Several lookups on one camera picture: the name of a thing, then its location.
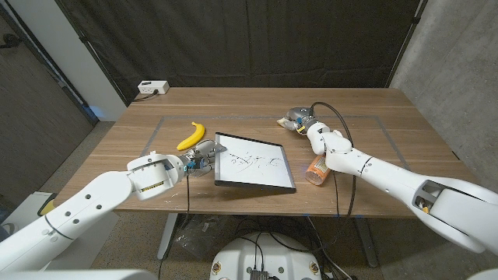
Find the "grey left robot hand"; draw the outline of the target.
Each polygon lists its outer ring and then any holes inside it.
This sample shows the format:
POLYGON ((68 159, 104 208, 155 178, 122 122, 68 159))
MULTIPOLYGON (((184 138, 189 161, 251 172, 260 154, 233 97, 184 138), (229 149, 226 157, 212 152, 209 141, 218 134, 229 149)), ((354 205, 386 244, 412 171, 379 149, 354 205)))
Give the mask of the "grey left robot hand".
POLYGON ((216 162, 216 155, 226 151, 224 145, 213 140, 200 141, 194 148, 179 156, 187 168, 186 174, 201 177, 209 173, 216 162))

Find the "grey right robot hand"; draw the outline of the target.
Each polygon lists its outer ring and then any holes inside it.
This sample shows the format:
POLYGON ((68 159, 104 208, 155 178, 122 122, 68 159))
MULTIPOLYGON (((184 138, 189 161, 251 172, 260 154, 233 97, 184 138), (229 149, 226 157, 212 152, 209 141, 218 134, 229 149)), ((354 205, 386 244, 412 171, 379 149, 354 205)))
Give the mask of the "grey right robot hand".
POLYGON ((294 107, 277 123, 283 128, 305 135, 308 129, 317 123, 317 119, 309 107, 294 107))

